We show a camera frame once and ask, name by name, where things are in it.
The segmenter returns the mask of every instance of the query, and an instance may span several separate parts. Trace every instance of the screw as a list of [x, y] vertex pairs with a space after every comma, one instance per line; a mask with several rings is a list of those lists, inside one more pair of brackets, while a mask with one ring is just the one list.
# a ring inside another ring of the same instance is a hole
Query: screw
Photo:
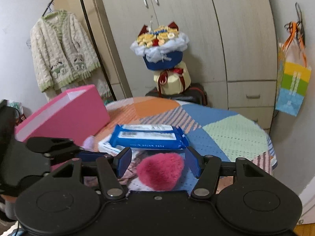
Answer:
[[123, 191], [119, 188], [112, 188], [107, 191], [107, 195], [111, 197], [118, 197], [122, 195]]
[[204, 197], [204, 196], [207, 196], [209, 195], [209, 190], [205, 189], [205, 188], [198, 188], [196, 190], [194, 190], [194, 194], [197, 195], [197, 196], [201, 196], [201, 197]]

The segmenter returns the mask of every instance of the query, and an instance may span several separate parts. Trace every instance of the pink fluffy ball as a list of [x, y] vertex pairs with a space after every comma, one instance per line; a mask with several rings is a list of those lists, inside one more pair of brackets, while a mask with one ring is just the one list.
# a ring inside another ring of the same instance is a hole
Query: pink fluffy ball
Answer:
[[182, 174], [184, 160], [179, 154], [155, 154], [137, 166], [140, 181], [155, 191], [172, 190]]

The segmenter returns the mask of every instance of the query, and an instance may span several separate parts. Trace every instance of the black bag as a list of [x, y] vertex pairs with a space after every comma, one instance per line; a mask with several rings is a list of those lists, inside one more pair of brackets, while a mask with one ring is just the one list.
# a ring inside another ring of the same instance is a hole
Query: black bag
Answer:
[[[146, 93], [146, 96], [158, 97], [159, 93], [156, 88]], [[182, 93], [176, 95], [161, 95], [161, 98], [168, 98], [179, 101], [186, 101], [199, 105], [208, 105], [207, 93], [204, 91], [204, 87], [200, 83], [192, 83]]]

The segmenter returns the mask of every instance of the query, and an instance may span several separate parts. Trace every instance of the blue wet wipes package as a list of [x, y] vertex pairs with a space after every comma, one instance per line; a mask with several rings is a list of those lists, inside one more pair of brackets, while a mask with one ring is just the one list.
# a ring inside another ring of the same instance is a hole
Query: blue wet wipes package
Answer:
[[109, 143], [112, 147], [121, 145], [157, 150], [179, 150], [189, 145], [180, 127], [163, 124], [116, 125]]

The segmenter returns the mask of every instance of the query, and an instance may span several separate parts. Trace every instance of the white tulle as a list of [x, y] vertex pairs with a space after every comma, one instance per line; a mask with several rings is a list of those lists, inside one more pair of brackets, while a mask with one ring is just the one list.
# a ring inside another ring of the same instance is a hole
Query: white tulle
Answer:
[[183, 52], [187, 49], [187, 44], [189, 42], [189, 38], [184, 33], [179, 33], [178, 38], [174, 38], [169, 40], [165, 44], [161, 46], [155, 46], [147, 48], [145, 45], [139, 46], [136, 41], [134, 41], [130, 49], [137, 55], [137, 56], [146, 56], [148, 62], [158, 62], [160, 60], [170, 60], [166, 56], [166, 54], [174, 51]]

